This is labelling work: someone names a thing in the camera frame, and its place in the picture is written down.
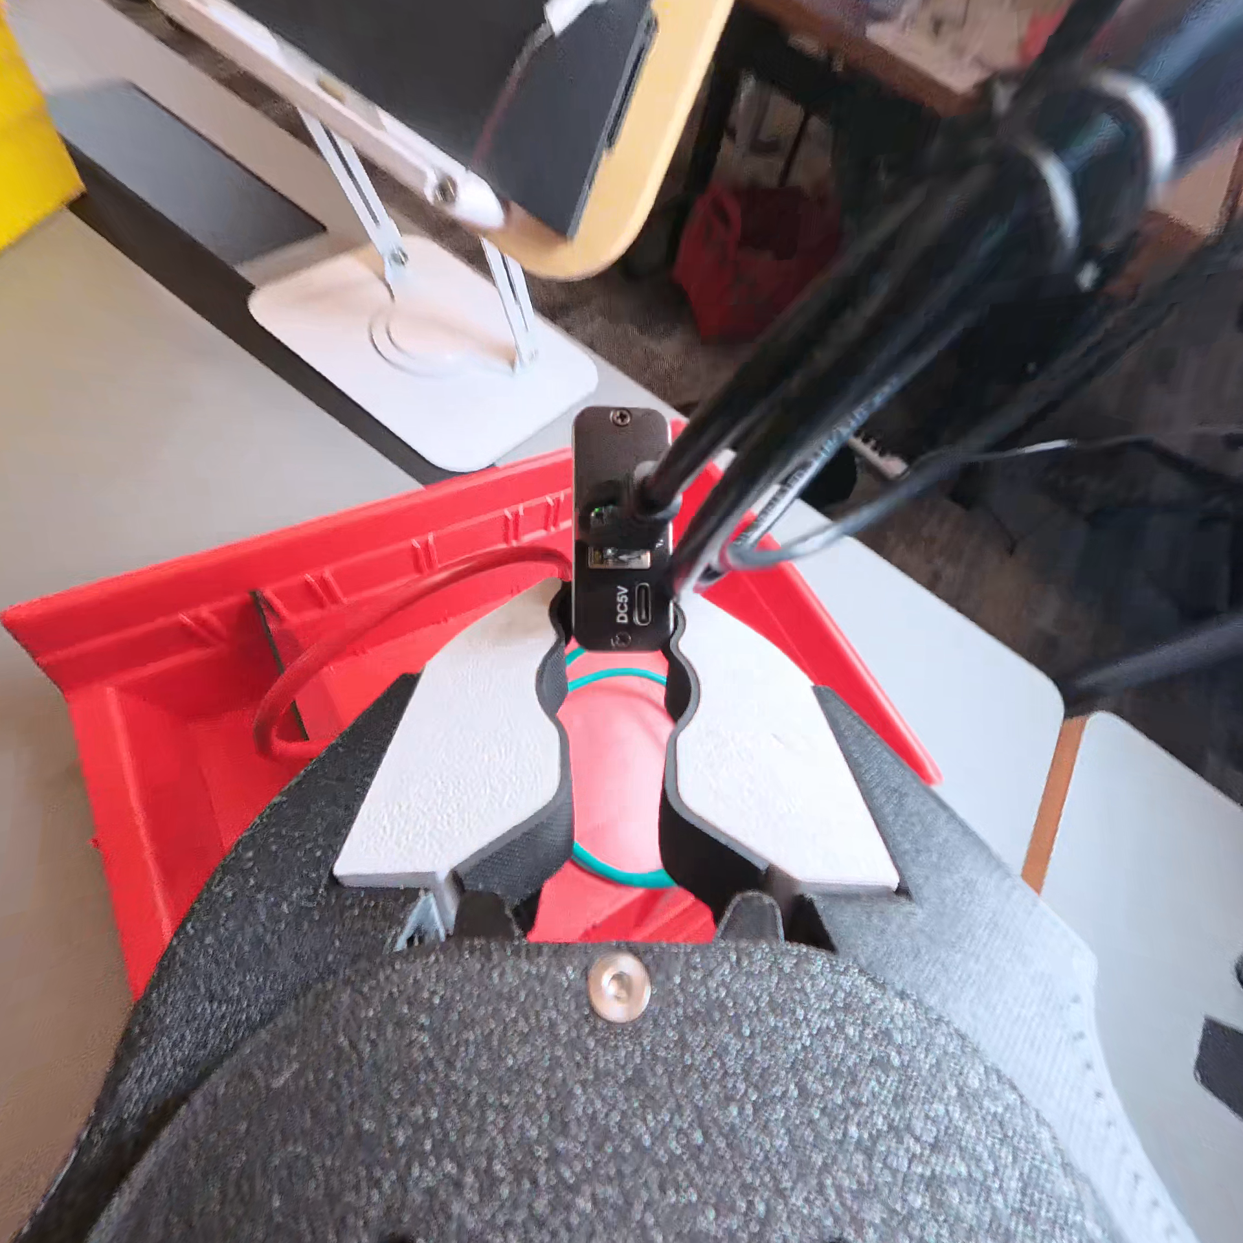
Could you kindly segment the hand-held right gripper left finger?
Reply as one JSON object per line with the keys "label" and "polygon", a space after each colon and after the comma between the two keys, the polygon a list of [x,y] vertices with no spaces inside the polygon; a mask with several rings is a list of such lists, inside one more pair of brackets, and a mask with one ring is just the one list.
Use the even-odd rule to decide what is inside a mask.
{"label": "hand-held right gripper left finger", "polygon": [[568,863],[560,598],[541,580],[425,664],[333,863],[338,883],[419,889],[455,920],[461,892],[518,907]]}

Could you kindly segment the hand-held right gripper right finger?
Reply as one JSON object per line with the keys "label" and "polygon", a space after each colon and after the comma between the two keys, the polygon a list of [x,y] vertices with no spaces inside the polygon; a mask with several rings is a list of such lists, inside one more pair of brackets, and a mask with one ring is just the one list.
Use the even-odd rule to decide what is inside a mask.
{"label": "hand-held right gripper right finger", "polygon": [[669,644],[658,863],[714,920],[743,897],[899,897],[899,870],[824,713],[824,690],[769,635],[706,602]]}

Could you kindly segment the white metal stand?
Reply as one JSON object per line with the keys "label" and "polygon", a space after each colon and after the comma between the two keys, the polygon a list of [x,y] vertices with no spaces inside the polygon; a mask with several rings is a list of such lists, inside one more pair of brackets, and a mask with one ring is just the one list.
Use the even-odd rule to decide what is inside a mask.
{"label": "white metal stand", "polygon": [[[344,189],[365,247],[249,291],[249,315],[438,469],[467,473],[580,410],[594,354],[536,315],[524,269],[487,230],[497,192],[398,117],[333,78],[235,4],[156,4],[189,33],[288,99]],[[382,203],[374,161],[479,237],[488,282]]]}

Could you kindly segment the yellow storage bin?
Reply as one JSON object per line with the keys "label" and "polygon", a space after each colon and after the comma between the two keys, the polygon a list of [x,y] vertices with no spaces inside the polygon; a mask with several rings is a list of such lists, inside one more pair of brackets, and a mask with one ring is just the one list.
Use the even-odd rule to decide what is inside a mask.
{"label": "yellow storage bin", "polygon": [[0,17],[0,247],[79,197],[75,165],[52,131],[47,96]]}

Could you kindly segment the red tote bag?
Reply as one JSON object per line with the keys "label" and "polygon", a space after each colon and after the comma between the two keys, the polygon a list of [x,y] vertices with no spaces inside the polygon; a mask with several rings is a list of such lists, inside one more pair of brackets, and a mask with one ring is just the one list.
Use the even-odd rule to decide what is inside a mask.
{"label": "red tote bag", "polygon": [[714,181],[678,230],[672,282],[697,340],[747,345],[831,265],[841,203],[824,185]]}

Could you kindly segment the red storage bin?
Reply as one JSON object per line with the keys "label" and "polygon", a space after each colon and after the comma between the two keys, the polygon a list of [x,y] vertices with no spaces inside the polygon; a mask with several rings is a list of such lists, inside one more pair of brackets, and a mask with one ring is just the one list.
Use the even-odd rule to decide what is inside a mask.
{"label": "red storage bin", "polygon": [[[572,459],[560,448],[5,608],[5,629],[69,706],[129,1000],[223,853],[303,769],[253,749],[253,706],[277,664],[249,594],[265,594],[293,644],[313,644],[438,563],[505,545],[568,551],[568,489]],[[325,709],[307,726],[320,738],[313,756],[400,670],[418,670],[532,580],[527,567],[482,575],[384,623],[325,669],[313,684]],[[932,756],[795,567],[724,580],[706,598],[831,686],[921,785],[943,785]],[[542,889],[532,943],[607,935],[706,943],[706,907],[683,892],[622,897],[568,863]]]}

